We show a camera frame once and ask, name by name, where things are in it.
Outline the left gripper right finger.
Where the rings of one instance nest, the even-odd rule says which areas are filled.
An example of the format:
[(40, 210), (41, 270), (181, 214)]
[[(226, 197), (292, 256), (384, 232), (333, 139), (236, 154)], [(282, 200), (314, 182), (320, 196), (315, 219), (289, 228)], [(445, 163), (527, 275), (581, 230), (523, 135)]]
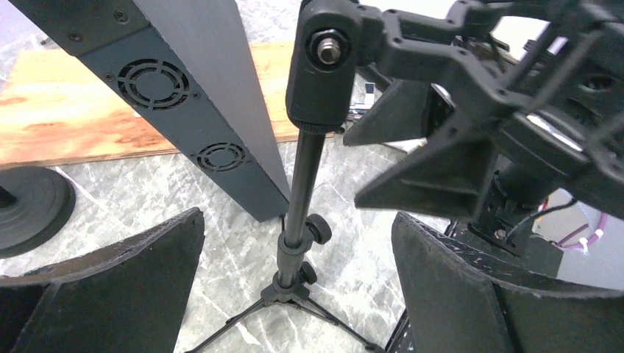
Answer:
[(623, 293), (508, 264), (399, 212), (394, 259), (416, 352), (621, 352)]

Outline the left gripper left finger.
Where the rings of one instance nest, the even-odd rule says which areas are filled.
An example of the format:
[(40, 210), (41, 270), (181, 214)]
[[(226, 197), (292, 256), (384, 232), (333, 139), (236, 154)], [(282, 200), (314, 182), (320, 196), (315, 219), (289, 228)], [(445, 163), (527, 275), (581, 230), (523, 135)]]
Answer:
[(193, 207), (96, 251), (1, 278), (3, 352), (172, 352), (205, 241)]

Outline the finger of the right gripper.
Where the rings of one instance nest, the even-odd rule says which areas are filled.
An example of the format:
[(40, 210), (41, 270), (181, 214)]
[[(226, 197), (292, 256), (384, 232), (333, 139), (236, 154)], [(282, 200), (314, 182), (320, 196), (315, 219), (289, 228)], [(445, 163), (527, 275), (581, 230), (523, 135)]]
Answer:
[(488, 138), (438, 132), (355, 196), (355, 206), (473, 220), (483, 202), (497, 149)]
[(346, 146), (425, 138), (431, 85), (396, 79), (343, 135)]

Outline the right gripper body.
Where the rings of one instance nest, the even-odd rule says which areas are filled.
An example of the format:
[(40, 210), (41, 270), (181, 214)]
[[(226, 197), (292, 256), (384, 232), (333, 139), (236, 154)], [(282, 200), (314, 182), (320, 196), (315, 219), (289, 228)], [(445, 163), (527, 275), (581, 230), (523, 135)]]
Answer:
[(558, 186), (515, 164), (493, 173), (478, 217), (467, 229), (490, 245), (520, 256), (537, 219), (539, 207)]

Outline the black shock mount tripod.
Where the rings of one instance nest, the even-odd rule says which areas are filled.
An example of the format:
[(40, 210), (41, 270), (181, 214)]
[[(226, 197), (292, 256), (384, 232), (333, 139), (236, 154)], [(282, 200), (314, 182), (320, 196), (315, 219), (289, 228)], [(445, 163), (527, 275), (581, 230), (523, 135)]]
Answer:
[[(427, 141), (438, 132), (482, 135), (497, 149), (493, 173), (518, 165), (553, 180), (574, 202), (619, 218), (622, 50), (621, 1), (457, 1), (443, 19), (356, 1), (304, 1), (286, 93), (299, 129), (291, 203), (277, 273), (246, 314), (309, 300), (316, 275), (304, 255), (331, 231), (308, 208), (325, 136), (347, 117), (357, 68), (374, 64), (393, 81), (431, 85)], [(396, 211), (514, 265), (503, 257), (508, 252), (467, 229), (475, 219)], [(416, 352), (407, 311), (387, 349)]]

